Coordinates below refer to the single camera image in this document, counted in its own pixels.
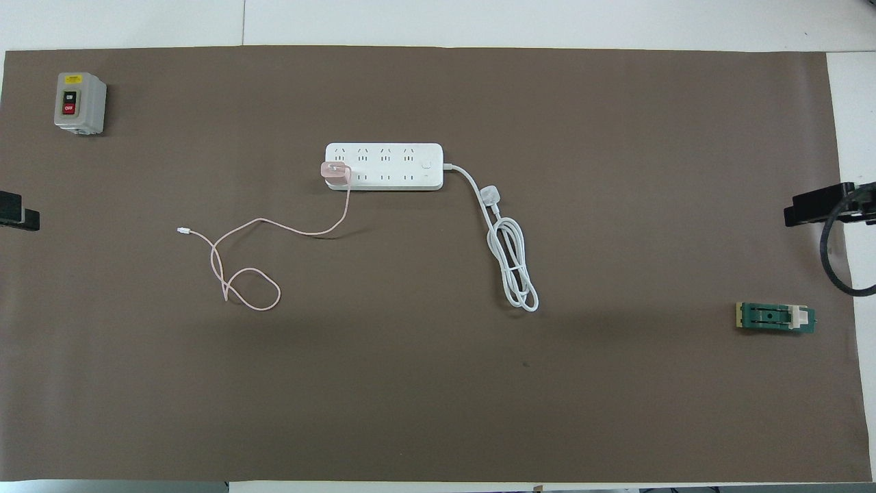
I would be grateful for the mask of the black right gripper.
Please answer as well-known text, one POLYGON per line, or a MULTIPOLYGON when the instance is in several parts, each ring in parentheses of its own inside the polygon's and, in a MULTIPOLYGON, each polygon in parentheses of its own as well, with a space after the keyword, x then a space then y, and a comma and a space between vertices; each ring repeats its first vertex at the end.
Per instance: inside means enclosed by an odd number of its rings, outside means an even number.
POLYGON ((876 181, 874 181, 857 187, 854 182, 839 182, 807 193, 796 194, 792 198, 792 205, 784 209, 785 227, 826 221, 829 213, 850 193, 851 202, 860 208, 849 207, 841 214, 841 222, 876 225, 876 181))

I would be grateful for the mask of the pink charger plug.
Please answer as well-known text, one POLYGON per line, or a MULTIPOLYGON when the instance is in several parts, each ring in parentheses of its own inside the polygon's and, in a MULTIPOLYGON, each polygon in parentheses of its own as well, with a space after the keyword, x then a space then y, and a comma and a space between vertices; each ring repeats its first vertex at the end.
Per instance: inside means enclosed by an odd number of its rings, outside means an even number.
POLYGON ((320 175, 331 188, 348 188, 351 185, 352 173, 351 168, 344 162, 332 160, 332 162, 323 162, 320 165, 320 175))

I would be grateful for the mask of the white power strip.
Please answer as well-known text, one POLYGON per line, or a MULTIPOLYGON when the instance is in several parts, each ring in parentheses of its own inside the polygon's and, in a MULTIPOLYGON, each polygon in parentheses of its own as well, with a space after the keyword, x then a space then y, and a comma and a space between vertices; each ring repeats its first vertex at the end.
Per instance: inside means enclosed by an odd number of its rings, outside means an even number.
POLYGON ((444 155, 437 143, 335 142, 326 162, 351 168, 352 181, 338 191, 436 191, 444 182, 444 155))

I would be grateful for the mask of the brown table mat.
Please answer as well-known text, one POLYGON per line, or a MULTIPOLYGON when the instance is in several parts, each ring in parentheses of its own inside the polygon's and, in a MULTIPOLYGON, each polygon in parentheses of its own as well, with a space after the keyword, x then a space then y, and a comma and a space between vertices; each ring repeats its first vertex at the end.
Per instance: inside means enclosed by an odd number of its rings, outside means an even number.
POLYGON ((839 180, 822 53, 8 52, 0 481, 869 481, 852 299, 783 215, 839 180), (54 125, 77 71, 102 134, 54 125), (332 190, 335 142, 443 186, 332 190))

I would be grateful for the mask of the grey on-off switch box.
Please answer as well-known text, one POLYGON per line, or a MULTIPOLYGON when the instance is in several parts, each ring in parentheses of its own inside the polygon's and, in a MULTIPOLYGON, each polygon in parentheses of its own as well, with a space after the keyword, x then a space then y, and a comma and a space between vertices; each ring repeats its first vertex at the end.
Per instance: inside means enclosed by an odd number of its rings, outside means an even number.
POLYGON ((57 75, 53 122, 81 136, 103 133, 107 84, 96 75, 77 71, 57 75))

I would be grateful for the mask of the green knife switch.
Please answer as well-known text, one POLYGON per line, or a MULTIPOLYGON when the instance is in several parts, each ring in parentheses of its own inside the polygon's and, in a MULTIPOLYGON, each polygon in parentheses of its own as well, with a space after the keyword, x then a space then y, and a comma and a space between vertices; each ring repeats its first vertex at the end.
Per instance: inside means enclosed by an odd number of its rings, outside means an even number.
POLYGON ((816 312, 806 305, 737 302, 736 327, 758 331, 814 333, 816 312))

